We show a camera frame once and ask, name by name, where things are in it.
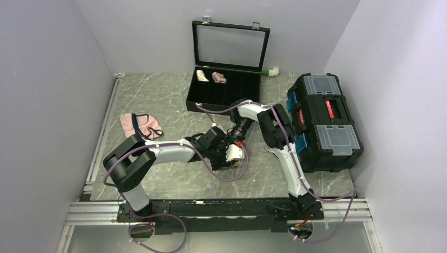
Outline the black compartment storage box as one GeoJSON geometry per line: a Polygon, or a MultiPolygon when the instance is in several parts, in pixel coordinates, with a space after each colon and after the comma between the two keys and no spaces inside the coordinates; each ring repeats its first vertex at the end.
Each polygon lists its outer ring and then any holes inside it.
{"type": "Polygon", "coordinates": [[[222,111],[241,99],[260,101],[261,71],[270,29],[254,22],[251,26],[192,21],[195,69],[186,97],[189,112],[200,112],[197,104],[222,111]],[[196,70],[203,70],[209,82],[200,82],[196,70]],[[227,79],[215,83],[212,73],[227,79]]]}

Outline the pink underwear navy trim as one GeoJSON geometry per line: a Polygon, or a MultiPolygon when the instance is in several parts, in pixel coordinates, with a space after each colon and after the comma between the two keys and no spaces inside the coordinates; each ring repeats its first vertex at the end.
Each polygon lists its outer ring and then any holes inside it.
{"type": "Polygon", "coordinates": [[[148,114],[125,113],[120,115],[120,123],[126,138],[137,134],[145,140],[154,140],[164,135],[159,122],[148,114]]]}

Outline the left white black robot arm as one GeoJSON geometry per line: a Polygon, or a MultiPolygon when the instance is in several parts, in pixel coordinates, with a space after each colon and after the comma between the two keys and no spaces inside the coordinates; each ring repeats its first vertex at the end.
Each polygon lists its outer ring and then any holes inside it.
{"type": "Polygon", "coordinates": [[[154,165],[171,162],[196,162],[208,159],[211,170],[230,168],[227,159],[229,141],[217,126],[206,133],[197,133],[174,142],[145,141],[133,134],[103,159],[103,166],[120,194],[131,206],[131,215],[137,221],[151,216],[152,203],[141,181],[154,165]]]}

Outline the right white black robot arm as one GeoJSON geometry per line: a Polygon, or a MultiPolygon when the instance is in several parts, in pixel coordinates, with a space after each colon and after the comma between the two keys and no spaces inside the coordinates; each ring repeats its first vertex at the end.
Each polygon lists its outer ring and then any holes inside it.
{"type": "Polygon", "coordinates": [[[253,122],[259,124],[267,152],[279,160],[286,176],[290,211],[297,219],[305,218],[316,204],[316,199],[299,163],[294,127],[284,107],[280,104],[270,106],[252,100],[240,100],[231,105],[230,119],[235,126],[228,138],[237,143],[244,142],[253,122]]]}

